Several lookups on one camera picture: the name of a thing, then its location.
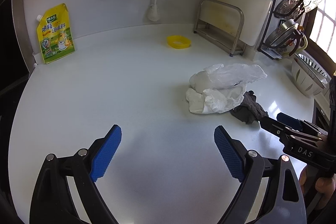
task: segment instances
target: white plastic bag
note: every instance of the white plastic bag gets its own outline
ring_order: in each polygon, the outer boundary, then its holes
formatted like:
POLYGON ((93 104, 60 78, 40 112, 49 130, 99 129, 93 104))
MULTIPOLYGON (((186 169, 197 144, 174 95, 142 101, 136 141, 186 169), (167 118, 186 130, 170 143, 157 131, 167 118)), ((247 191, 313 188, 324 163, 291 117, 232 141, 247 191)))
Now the white plastic bag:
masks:
POLYGON ((189 102, 189 111, 192 113, 223 113, 239 106, 244 99, 245 91, 246 84, 240 83, 229 89, 205 89, 203 94, 188 89, 185 97, 189 102))
POLYGON ((266 77, 266 73, 258 65, 217 64, 194 74, 189 83, 198 93, 203 93, 205 89, 227 89, 241 82, 252 83, 266 77))
POLYGON ((186 92, 189 111, 197 114, 223 113, 239 106, 246 92, 246 84, 266 78, 258 65, 217 64, 194 74, 186 92))

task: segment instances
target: metal pot lid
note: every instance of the metal pot lid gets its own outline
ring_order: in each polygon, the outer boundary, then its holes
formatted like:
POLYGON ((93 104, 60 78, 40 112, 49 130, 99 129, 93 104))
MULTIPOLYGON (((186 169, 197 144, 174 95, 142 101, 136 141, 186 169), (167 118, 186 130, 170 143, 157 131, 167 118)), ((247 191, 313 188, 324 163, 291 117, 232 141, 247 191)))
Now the metal pot lid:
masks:
POLYGON ((265 44, 270 48, 280 47, 298 26, 299 24, 295 23, 293 19, 287 20, 267 37, 265 44))
POLYGON ((315 9, 322 0, 282 0, 274 10, 274 16, 289 20, 315 9))

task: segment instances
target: metal screw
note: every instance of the metal screw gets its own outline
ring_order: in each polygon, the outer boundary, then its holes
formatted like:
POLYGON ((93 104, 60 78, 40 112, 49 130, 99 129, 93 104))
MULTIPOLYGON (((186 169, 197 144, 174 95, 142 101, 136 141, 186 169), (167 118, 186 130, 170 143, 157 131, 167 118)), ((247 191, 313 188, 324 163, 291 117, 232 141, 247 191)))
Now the metal screw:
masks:
POLYGON ((87 150, 83 148, 83 149, 81 149, 81 150, 78 151, 78 154, 80 156, 85 156, 87 154, 87 150))
POLYGON ((283 161, 289 161, 289 157, 288 157, 287 155, 282 155, 282 156, 281 156, 281 159, 282 159, 283 161))
POLYGON ((254 150, 251 150, 251 151, 249 151, 249 155, 254 158, 258 155, 258 153, 254 150))
POLYGON ((45 157, 47 161, 51 161, 54 158, 54 154, 49 154, 45 157))

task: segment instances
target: yellow plastic ring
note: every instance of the yellow plastic ring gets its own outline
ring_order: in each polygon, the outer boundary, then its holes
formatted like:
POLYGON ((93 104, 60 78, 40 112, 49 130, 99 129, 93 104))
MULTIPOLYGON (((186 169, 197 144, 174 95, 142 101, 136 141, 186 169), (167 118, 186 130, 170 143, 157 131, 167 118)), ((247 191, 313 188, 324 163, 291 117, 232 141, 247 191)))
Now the yellow plastic ring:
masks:
POLYGON ((182 49, 190 47, 191 40, 181 35, 172 35, 167 37, 167 43, 170 47, 182 49))

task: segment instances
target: kitchen counter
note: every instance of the kitchen counter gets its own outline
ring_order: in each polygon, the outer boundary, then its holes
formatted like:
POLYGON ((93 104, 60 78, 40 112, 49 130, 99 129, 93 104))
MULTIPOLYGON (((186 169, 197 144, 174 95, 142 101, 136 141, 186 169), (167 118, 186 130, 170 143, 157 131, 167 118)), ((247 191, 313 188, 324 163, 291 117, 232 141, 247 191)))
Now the kitchen counter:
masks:
MULTIPOLYGON (((257 122, 246 125, 228 112, 189 112, 185 92, 191 75, 213 64, 251 63, 193 34, 192 25, 130 27, 74 43, 71 55, 37 65, 15 115, 9 180, 25 223, 46 155, 73 155, 114 124, 122 129, 122 141, 96 185, 120 224, 218 222, 240 185, 214 143, 218 125, 264 157, 282 154, 278 138, 257 122), (170 48, 166 36, 173 34, 190 38, 192 46, 170 48)), ((270 117, 284 112, 311 121, 314 100, 295 87, 290 71, 268 58, 257 64, 268 77, 247 90, 270 117)), ((299 175, 305 164, 292 162, 299 175)), ((80 217, 89 222, 72 178, 69 185, 80 217)))

